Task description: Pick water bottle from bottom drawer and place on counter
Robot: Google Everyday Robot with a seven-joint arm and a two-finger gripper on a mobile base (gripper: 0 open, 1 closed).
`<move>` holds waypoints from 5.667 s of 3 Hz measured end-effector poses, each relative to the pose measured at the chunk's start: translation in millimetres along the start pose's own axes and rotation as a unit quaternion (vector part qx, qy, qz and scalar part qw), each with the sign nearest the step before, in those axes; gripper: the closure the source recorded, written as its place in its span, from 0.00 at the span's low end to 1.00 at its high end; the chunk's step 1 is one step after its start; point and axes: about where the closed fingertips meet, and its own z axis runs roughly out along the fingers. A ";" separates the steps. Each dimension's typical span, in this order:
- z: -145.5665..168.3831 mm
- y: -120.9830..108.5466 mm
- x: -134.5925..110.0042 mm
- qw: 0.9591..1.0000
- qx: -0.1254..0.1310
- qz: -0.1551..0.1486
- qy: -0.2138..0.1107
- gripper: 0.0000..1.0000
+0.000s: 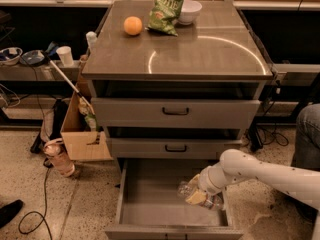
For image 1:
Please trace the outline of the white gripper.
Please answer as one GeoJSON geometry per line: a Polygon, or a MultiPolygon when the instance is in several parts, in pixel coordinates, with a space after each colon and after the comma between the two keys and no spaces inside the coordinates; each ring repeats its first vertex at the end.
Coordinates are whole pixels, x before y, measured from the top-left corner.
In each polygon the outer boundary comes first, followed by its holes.
{"type": "Polygon", "coordinates": [[[220,166],[208,166],[200,174],[195,175],[188,184],[197,186],[198,189],[192,190],[185,198],[185,201],[191,205],[198,205],[205,202],[207,194],[216,195],[222,191],[223,170],[220,166]]]}

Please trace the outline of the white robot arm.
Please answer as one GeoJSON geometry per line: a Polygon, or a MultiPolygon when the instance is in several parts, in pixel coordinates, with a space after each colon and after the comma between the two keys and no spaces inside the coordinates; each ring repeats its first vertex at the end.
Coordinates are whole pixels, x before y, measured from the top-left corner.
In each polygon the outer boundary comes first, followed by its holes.
{"type": "Polygon", "coordinates": [[[263,162],[240,150],[224,151],[218,163],[208,166],[187,184],[185,201],[203,205],[226,186],[256,179],[320,211],[320,173],[307,169],[263,162]]]}

